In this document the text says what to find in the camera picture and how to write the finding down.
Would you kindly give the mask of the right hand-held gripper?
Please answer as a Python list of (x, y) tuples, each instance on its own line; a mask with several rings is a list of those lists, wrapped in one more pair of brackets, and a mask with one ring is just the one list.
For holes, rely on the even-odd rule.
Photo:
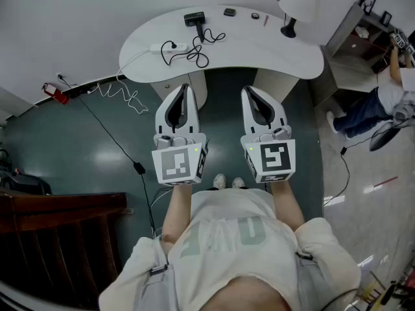
[[(287, 181), (296, 171), (296, 143), (283, 106), (251, 86), (243, 87), (241, 100), (246, 133), (241, 144), (255, 182)], [(267, 130), (273, 132), (255, 133)]]

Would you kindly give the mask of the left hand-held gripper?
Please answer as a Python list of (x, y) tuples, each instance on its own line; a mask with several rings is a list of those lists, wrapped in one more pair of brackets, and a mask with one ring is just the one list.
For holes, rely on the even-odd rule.
[(198, 107), (194, 91), (188, 83), (173, 90), (156, 112), (156, 149), (152, 158), (158, 183), (162, 185), (192, 185), (202, 181), (208, 154), (207, 137), (196, 133), (189, 137), (160, 134), (193, 133), (199, 131)]

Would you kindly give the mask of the white power strip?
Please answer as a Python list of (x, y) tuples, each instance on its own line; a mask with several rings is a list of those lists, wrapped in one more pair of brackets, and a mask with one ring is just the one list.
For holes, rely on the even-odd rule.
[(187, 53), (189, 47), (186, 43), (172, 43), (167, 42), (164, 44), (157, 43), (150, 46), (150, 52), (152, 54), (181, 54)]

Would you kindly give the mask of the person's right forearm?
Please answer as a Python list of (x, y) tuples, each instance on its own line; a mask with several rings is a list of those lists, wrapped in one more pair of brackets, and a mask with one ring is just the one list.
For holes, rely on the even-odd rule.
[(272, 182), (270, 186), (274, 199), (276, 218), (287, 224), (295, 232), (305, 223), (305, 219), (289, 182)]

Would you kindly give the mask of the person's left forearm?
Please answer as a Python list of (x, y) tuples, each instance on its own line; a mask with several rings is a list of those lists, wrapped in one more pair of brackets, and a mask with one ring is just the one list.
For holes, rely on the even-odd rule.
[(163, 221), (161, 247), (167, 255), (191, 221), (192, 185), (173, 187), (167, 214)]

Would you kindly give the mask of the black hair dryer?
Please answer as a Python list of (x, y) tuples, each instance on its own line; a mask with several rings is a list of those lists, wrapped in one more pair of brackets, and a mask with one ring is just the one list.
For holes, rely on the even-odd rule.
[(204, 12), (194, 12), (184, 15), (184, 22), (187, 27), (196, 27), (200, 41), (204, 42), (204, 31), (202, 25), (206, 22)]

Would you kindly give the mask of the grey shelf unit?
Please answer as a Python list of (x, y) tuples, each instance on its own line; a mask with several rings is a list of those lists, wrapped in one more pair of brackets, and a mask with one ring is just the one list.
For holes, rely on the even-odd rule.
[(384, 26), (381, 17), (367, 15), (354, 3), (345, 18), (322, 47), (324, 70), (310, 82), (315, 106), (329, 98), (342, 107), (352, 103), (360, 93), (368, 93), (378, 85), (380, 72), (390, 63), (393, 25)]

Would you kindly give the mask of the white shade table lamp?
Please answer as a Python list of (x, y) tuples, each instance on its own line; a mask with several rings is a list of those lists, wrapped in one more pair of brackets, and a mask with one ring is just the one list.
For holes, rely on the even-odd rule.
[(289, 22), (281, 27), (281, 33), (287, 38), (295, 38), (295, 24), (297, 21), (302, 23), (312, 23), (320, 8), (320, 0), (277, 0), (280, 9), (290, 17)]

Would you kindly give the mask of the black office chair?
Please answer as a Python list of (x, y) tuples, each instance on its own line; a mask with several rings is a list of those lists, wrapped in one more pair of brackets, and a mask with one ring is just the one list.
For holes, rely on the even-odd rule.
[(369, 149), (377, 151), (389, 143), (401, 129), (410, 126), (414, 110), (410, 104), (398, 104), (392, 111), (392, 120), (378, 129), (370, 139)]

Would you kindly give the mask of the person in white shirt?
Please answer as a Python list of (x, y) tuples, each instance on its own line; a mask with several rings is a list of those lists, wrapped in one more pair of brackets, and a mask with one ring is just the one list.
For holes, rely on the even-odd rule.
[(101, 311), (200, 311), (232, 279), (273, 287), (292, 311), (338, 311), (352, 299), (361, 269), (323, 218), (295, 232), (276, 218), (260, 189), (193, 194), (191, 221), (166, 255), (161, 238), (142, 237)]

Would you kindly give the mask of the red white stick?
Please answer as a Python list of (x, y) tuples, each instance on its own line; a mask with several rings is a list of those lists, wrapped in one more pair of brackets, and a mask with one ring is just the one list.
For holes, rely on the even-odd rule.
[(387, 180), (385, 180), (385, 181), (382, 181), (382, 182), (380, 182), (380, 183), (378, 183), (378, 184), (374, 185), (374, 186), (373, 186), (373, 188), (374, 188), (374, 189), (378, 189), (378, 188), (380, 188), (381, 186), (383, 186), (384, 184), (387, 184), (387, 183), (389, 183), (389, 182), (391, 182), (391, 181), (394, 181), (394, 180), (396, 180), (397, 178), (398, 178), (398, 176), (394, 176), (393, 178), (389, 178), (389, 179), (387, 179)]

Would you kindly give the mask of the dark wooden chair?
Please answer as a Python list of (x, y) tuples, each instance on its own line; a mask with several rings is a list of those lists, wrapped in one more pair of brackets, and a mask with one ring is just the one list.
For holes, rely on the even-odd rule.
[(121, 263), (115, 221), (123, 192), (29, 195), (0, 192), (0, 282), (64, 306), (98, 307)]

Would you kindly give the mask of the black bag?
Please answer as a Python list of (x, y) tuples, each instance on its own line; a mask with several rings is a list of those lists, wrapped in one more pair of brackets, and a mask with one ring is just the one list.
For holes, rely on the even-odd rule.
[(25, 194), (52, 194), (49, 184), (41, 178), (5, 171), (0, 171), (0, 187)]

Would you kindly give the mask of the white ribbed table pedestal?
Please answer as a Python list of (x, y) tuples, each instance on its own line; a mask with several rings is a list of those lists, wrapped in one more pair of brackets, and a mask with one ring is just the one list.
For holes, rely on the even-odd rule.
[(258, 69), (253, 86), (282, 103), (298, 81), (299, 78), (286, 73)]

